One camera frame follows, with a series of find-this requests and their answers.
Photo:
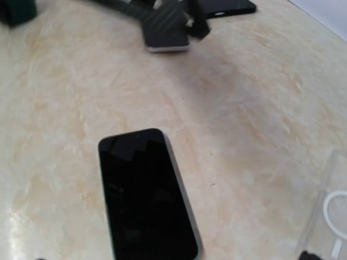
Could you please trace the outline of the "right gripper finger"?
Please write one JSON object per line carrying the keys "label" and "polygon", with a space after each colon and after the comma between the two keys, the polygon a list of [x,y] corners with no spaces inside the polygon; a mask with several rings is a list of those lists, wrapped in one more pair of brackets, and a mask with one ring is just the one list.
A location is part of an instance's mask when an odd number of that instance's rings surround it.
{"label": "right gripper finger", "polygon": [[309,253],[307,251],[303,251],[300,256],[298,257],[298,260],[323,260],[319,256]]}

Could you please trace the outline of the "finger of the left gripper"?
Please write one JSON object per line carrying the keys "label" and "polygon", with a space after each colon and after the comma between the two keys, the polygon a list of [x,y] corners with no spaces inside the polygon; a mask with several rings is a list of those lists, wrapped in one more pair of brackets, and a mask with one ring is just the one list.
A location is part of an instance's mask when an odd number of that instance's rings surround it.
{"label": "finger of the left gripper", "polygon": [[95,1],[105,8],[119,12],[156,33],[187,32],[187,17],[178,1],[163,1],[154,8],[148,1]]}
{"label": "finger of the left gripper", "polygon": [[193,20],[191,25],[187,25],[187,34],[198,40],[204,39],[210,33],[210,26],[201,5],[197,0],[189,0],[187,11]]}

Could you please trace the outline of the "clear phone case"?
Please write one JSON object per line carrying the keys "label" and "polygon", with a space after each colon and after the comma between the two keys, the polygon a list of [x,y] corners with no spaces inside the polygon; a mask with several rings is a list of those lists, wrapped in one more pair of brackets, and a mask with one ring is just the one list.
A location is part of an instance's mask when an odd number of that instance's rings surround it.
{"label": "clear phone case", "polygon": [[346,150],[329,157],[317,199],[295,249],[322,259],[346,259]]}

